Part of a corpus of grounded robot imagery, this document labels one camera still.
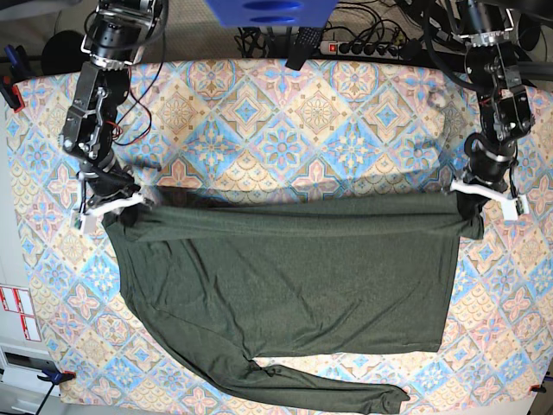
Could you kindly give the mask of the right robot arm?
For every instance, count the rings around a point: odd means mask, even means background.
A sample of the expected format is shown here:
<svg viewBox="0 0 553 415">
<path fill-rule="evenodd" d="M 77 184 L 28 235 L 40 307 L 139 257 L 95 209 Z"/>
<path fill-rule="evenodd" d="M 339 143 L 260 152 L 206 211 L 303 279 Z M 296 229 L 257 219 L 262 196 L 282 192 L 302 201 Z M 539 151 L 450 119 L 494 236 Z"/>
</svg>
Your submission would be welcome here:
<svg viewBox="0 0 553 415">
<path fill-rule="evenodd" d="M 71 221 L 93 233 L 104 214 L 148 203 L 112 145 L 120 128 L 118 107 L 128 98 L 130 70 L 150 44 L 164 37 L 167 1 L 100 1 L 86 18 L 82 65 L 59 140 L 78 165 L 77 202 Z"/>
</svg>

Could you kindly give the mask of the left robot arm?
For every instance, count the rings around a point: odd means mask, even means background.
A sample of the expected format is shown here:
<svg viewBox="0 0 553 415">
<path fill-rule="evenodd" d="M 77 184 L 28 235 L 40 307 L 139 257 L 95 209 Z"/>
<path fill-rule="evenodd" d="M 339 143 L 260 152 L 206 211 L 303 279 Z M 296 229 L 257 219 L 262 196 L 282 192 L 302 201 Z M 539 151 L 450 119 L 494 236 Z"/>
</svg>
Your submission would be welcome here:
<svg viewBox="0 0 553 415">
<path fill-rule="evenodd" d="M 436 1 L 426 2 L 422 12 L 423 39 L 429 58 L 453 83 L 476 94 L 480 109 L 479 132 L 464 142 L 467 164 L 450 184 L 452 191 L 474 210 L 496 201 L 505 220 L 514 221 L 530 212 L 526 195 L 514 181 L 518 166 L 518 141 L 527 137 L 536 120 L 523 82 L 526 62 L 517 57 L 509 34 L 514 28 L 511 11 L 484 1 L 446 3 L 449 28 L 467 51 L 460 78 L 435 51 L 432 14 Z"/>
</svg>

